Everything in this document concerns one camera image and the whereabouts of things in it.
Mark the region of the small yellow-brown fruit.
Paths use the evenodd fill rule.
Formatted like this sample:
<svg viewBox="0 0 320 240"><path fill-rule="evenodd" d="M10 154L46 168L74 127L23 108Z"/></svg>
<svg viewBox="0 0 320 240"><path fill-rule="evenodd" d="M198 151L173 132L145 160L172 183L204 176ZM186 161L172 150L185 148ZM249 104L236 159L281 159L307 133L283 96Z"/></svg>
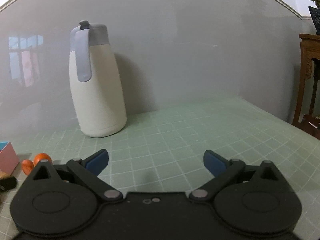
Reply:
<svg viewBox="0 0 320 240"><path fill-rule="evenodd" d="M0 179L5 179L5 178L8 178L9 175L6 174L5 172L0 172Z"/></svg>

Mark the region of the colourful cardboard box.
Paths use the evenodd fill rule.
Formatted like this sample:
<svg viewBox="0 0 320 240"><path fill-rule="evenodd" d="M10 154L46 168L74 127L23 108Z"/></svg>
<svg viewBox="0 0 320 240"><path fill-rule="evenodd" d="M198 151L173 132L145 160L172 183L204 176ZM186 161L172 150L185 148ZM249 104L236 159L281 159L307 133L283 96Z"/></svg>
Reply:
<svg viewBox="0 0 320 240"><path fill-rule="evenodd" d="M0 143L0 169L1 172L11 175L19 163L19 158L9 141Z"/></svg>

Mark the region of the small red-orange fruit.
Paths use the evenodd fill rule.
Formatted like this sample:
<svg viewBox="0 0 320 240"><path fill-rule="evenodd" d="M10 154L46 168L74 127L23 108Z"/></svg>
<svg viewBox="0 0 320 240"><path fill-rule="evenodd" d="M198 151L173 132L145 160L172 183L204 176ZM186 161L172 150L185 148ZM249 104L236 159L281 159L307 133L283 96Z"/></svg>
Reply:
<svg viewBox="0 0 320 240"><path fill-rule="evenodd" d="M34 169L34 163L29 159L23 160L21 164L22 164L22 171L26 176L28 176Z"/></svg>

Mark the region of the round orange tangerine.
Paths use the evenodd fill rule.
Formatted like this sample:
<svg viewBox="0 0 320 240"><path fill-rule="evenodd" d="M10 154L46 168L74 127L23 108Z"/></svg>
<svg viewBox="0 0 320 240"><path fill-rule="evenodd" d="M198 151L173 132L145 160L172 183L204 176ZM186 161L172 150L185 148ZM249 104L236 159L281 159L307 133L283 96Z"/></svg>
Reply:
<svg viewBox="0 0 320 240"><path fill-rule="evenodd" d="M37 155L34 157L34 159L33 159L34 166L36 166L37 163L39 163L39 162L42 161L42 160L47 160L47 161L49 161L50 163L53 163L51 157L50 157L48 154L46 154L46 153L39 153L39 154L37 154Z"/></svg>

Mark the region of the white thermos jug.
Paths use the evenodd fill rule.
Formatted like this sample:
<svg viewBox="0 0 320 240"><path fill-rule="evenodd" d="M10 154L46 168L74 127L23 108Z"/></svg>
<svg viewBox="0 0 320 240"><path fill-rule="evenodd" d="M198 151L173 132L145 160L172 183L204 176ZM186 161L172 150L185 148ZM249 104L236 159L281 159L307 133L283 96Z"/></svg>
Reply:
<svg viewBox="0 0 320 240"><path fill-rule="evenodd" d="M81 131L92 138L119 132L127 115L107 26L80 21L70 42L69 83Z"/></svg>

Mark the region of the brown bag under table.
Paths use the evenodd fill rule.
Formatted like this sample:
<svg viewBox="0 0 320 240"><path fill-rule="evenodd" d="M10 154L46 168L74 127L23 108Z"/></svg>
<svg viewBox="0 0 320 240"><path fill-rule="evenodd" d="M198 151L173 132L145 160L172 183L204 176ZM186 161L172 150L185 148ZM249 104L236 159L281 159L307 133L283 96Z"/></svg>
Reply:
<svg viewBox="0 0 320 240"><path fill-rule="evenodd" d="M311 136L320 139L319 122L319 115L311 116L306 114L303 116L300 128Z"/></svg>

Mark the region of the carved wooden side table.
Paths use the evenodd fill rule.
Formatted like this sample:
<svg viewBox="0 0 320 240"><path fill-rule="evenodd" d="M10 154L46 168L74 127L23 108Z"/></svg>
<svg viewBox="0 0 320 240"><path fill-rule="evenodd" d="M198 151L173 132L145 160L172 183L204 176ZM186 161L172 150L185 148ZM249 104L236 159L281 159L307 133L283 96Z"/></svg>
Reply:
<svg viewBox="0 0 320 240"><path fill-rule="evenodd" d="M299 34L300 42L300 75L296 109L293 116L293 126L299 127L300 113L303 104L305 83L312 76L312 61L319 60L319 35Z"/></svg>

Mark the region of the dark blue plant pot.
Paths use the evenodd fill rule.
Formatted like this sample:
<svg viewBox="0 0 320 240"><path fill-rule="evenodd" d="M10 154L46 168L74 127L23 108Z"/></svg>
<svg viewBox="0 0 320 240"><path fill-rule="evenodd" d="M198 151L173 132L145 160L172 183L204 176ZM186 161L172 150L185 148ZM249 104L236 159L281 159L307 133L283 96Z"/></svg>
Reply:
<svg viewBox="0 0 320 240"><path fill-rule="evenodd" d="M313 24L316 28L316 35L320 35L320 10L318 8L314 8L308 6L310 15L313 21Z"/></svg>

